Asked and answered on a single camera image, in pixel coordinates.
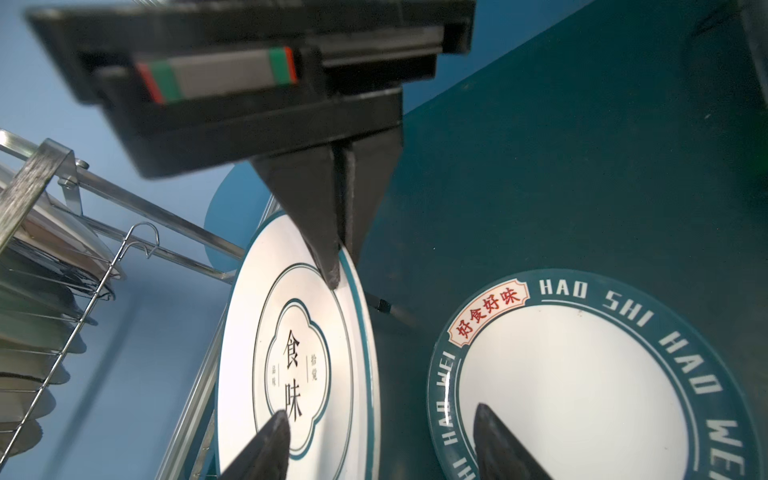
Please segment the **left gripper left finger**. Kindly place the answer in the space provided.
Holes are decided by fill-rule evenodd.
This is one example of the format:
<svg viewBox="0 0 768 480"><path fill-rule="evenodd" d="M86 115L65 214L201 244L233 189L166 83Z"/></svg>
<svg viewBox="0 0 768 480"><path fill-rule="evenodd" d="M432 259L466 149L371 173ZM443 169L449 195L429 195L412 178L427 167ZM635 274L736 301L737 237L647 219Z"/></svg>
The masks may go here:
<svg viewBox="0 0 768 480"><path fill-rule="evenodd" d="M290 426L277 411L219 475L222 480L285 480L289 465Z"/></svg>

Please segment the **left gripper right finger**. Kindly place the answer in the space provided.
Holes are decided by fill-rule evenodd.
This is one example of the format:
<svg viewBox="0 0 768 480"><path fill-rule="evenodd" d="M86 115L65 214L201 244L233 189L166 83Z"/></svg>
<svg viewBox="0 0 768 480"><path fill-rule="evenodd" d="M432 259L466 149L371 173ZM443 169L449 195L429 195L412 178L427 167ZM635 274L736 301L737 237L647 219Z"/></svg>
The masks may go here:
<svg viewBox="0 0 768 480"><path fill-rule="evenodd" d="M487 404L479 403L477 406L473 438L482 480L551 480L551 476Z"/></svg>

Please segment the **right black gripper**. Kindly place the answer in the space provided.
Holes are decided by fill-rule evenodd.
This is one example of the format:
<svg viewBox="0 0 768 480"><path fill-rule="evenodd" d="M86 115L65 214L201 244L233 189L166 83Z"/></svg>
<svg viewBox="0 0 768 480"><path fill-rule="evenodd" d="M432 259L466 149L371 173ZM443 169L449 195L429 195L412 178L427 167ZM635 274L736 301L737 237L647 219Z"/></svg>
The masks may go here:
<svg viewBox="0 0 768 480"><path fill-rule="evenodd" d="M142 176L255 157L334 290L336 171L322 144L373 133L343 148L343 244L357 263L402 156L402 87L470 50L475 13L472 1L168 1L25 18Z"/></svg>

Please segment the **white plate black cloud line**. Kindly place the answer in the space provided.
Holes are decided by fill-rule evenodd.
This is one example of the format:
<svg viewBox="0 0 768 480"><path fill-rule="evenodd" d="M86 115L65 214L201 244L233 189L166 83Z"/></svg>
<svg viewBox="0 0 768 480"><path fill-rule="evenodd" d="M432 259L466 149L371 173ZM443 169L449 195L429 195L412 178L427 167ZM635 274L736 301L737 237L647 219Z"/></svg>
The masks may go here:
<svg viewBox="0 0 768 480"><path fill-rule="evenodd" d="M350 254L326 285L285 213L257 230L225 317L216 388L217 456L230 467L277 412L291 479L379 475L380 383L373 329Z"/></svg>

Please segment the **white plate dark lettered rim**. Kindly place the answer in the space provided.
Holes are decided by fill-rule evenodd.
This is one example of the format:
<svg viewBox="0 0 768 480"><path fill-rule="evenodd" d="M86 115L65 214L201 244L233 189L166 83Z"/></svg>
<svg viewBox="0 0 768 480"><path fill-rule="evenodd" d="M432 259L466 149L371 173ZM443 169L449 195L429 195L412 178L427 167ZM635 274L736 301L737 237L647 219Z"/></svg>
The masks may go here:
<svg viewBox="0 0 768 480"><path fill-rule="evenodd" d="M436 457L479 477L488 405L554 479L763 479L767 457L722 357L683 316L595 273L481 288L442 328L427 379Z"/></svg>

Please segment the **chrome wire dish rack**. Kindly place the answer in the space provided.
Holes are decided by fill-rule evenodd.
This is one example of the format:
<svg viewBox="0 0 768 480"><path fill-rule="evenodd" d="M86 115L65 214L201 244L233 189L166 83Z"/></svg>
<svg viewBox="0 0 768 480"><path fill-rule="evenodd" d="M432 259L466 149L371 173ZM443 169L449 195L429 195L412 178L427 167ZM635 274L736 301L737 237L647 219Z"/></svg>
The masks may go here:
<svg viewBox="0 0 768 480"><path fill-rule="evenodd" d="M143 225L151 230L164 226L234 259L244 257L243 249L233 243L91 173L88 164L76 158L72 150L51 139L36 145L7 130L1 133L1 150L23 162L22 168L12 176L1 194L3 246L10 243L34 208L49 205L46 189L53 179L58 181L66 197L66 206L62 210L66 218L73 219L76 226L84 227L88 233L98 232L121 243L112 258L94 254L94 259L104 264L106 269L95 287L86 289L88 303L84 311L79 316L68 318L76 331L81 330L91 310L103 299L102 289L131 248L142 249L147 257L157 256L207 277L233 283L233 273L214 269L166 249L158 238L147 241L132 230L122 231L84 215L80 192L87 190L141 215ZM219 365L222 339L223 330L218 328L161 462L157 473L160 479L208 479L211 476L207 462L215 426L214 371Z"/></svg>

